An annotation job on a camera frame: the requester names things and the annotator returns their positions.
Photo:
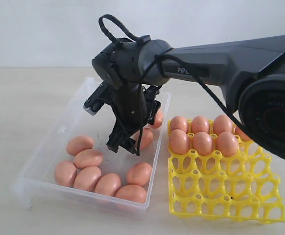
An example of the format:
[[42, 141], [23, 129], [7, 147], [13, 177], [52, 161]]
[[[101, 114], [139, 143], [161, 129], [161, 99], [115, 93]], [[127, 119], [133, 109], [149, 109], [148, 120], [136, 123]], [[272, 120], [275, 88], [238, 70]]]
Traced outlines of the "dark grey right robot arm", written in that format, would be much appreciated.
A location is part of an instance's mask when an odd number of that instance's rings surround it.
[[218, 86], [215, 102], [254, 142], [285, 160], [285, 35], [245, 41], [172, 48], [144, 36], [119, 38], [93, 60], [102, 79], [85, 101], [91, 115], [107, 104], [116, 117], [107, 142], [137, 153], [130, 136], [153, 124], [155, 97], [170, 79], [196, 82], [207, 92]]

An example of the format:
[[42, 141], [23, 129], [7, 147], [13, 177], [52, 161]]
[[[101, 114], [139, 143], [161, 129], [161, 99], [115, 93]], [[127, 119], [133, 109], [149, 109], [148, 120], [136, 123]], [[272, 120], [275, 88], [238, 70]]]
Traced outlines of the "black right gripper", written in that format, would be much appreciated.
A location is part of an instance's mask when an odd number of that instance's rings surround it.
[[[161, 103], [156, 100], [160, 88], [160, 86], [150, 86], [144, 89], [137, 83], [126, 83], [119, 89], [108, 86], [116, 116], [129, 134], [137, 132], [147, 124], [154, 124], [155, 115], [161, 107]], [[108, 149], [118, 151], [119, 147], [122, 147], [131, 154], [139, 154], [135, 146], [136, 141], [127, 136], [124, 128], [115, 123], [106, 144]]]

